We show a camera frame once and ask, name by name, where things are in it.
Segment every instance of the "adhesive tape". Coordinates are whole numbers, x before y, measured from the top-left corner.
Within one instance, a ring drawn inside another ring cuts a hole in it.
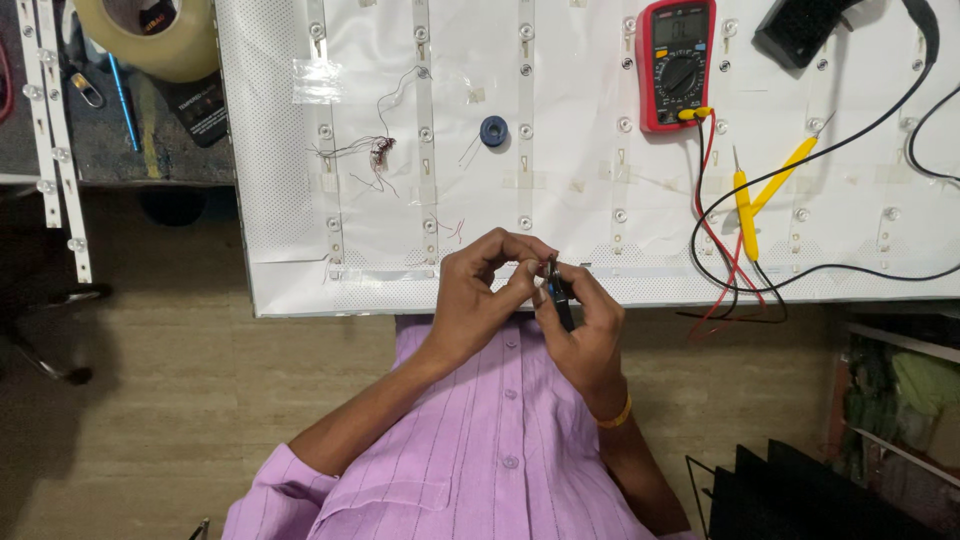
[[[220,65],[210,0],[181,0],[170,26],[142,36],[139,2],[75,0],[84,35],[117,59],[171,83],[189,83]]]

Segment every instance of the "red wire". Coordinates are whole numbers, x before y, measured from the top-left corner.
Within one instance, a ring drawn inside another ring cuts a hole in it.
[[[710,137],[707,142],[707,149],[704,152],[704,162],[701,163],[701,166],[705,170],[707,169],[710,151],[713,147],[713,134],[715,130],[716,130],[716,113],[711,110],[710,111]],[[699,197],[694,196],[694,207],[696,208],[697,213],[699,214],[698,217],[703,217],[704,209],[703,209],[703,206],[700,204]],[[739,264],[740,245],[743,242],[743,232],[742,231],[740,232],[740,235],[736,240],[736,249],[734,250],[734,255],[731,255],[730,251],[727,249],[727,246],[725,246],[723,242],[720,241],[720,238],[717,237],[717,235],[713,232],[713,229],[710,227],[710,225],[706,221],[704,222],[703,226],[704,226],[704,230],[707,231],[707,234],[713,240],[713,243],[716,244],[718,248],[723,250],[724,254],[726,254],[727,258],[731,261],[731,272],[730,272],[730,276],[727,278],[727,286],[724,287],[723,291],[720,293],[720,298],[717,299],[717,301],[713,304],[713,306],[710,307],[709,311],[707,311],[707,313],[699,321],[697,321],[697,323],[693,326],[692,329],[690,329],[690,334],[687,337],[688,339],[703,339],[704,337],[707,337],[716,331],[720,331],[726,328],[727,326],[729,326],[730,324],[736,321],[743,320],[744,318],[747,318],[747,317],[754,317],[757,315],[761,315],[764,312],[766,312],[766,309],[767,309],[767,304],[766,304],[766,301],[763,299],[763,295],[760,293],[757,293],[756,297],[759,300],[760,311],[756,313],[747,313],[747,314],[741,315],[730,321],[726,321],[724,324],[719,325],[716,328],[713,328],[710,331],[707,331],[706,333],[699,334],[699,335],[696,334],[697,329],[699,329],[701,325],[703,325],[709,319],[710,315],[713,314],[713,312],[723,302],[723,299],[726,298],[727,293],[730,291],[729,285],[733,283],[733,279],[736,276],[736,274],[740,274],[740,276],[743,277],[744,281],[746,281],[751,288],[756,288],[754,286],[754,283],[750,280],[749,277],[747,277],[747,275],[740,268],[740,264]]]

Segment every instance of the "yellow probe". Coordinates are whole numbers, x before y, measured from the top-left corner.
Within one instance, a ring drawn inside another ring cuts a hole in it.
[[[790,156],[790,159],[783,164],[784,167],[792,165],[793,163],[796,163],[797,161],[802,160],[803,158],[806,158],[810,154],[810,151],[813,150],[813,147],[817,145],[817,141],[820,139],[820,134],[824,132],[824,128],[827,126],[830,119],[833,118],[834,114],[836,114],[836,110],[829,116],[829,118],[827,118],[827,121],[824,122],[823,127],[820,128],[820,131],[818,131],[816,135],[805,140],[800,144],[799,147],[797,147],[797,150],[793,152],[793,156]],[[790,175],[793,174],[793,171],[795,170],[797,170],[797,168],[793,167],[791,169],[787,169],[779,173],[777,176],[775,176],[773,179],[770,180],[769,184],[763,187],[763,190],[760,191],[760,194],[757,195],[753,203],[750,204],[750,208],[753,211],[753,215],[756,215],[756,213],[763,208],[763,205],[767,204],[770,198],[774,196],[774,193],[776,193],[777,190],[780,189],[780,186],[783,185],[784,182],[786,182],[786,179],[790,178]],[[740,223],[741,224],[743,223],[742,215],[740,217]],[[744,237],[744,249],[748,249],[746,247],[746,237]]]
[[[736,145],[733,146],[733,164],[736,165],[736,172],[733,173],[733,188],[736,189],[747,184],[747,173],[740,168],[740,160],[736,156]],[[754,212],[750,206],[749,189],[749,187],[744,187],[735,193],[736,209],[740,214],[740,231],[743,232],[743,252],[747,254],[747,258],[750,260],[756,260],[760,253],[756,246]]]

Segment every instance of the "chair leg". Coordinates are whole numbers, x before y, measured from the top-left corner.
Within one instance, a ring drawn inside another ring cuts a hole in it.
[[[24,339],[16,329],[9,329],[6,334],[20,355],[23,356],[30,365],[34,366],[40,373],[50,379],[63,380],[70,384],[79,385],[87,384],[93,377],[93,370],[88,367],[65,371],[46,361],[43,356],[34,349],[34,346]]]

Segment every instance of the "multimeter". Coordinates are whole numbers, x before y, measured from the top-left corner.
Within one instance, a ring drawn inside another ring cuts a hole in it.
[[[660,0],[636,18],[641,130],[696,125],[677,113],[707,106],[715,16],[714,0]]]

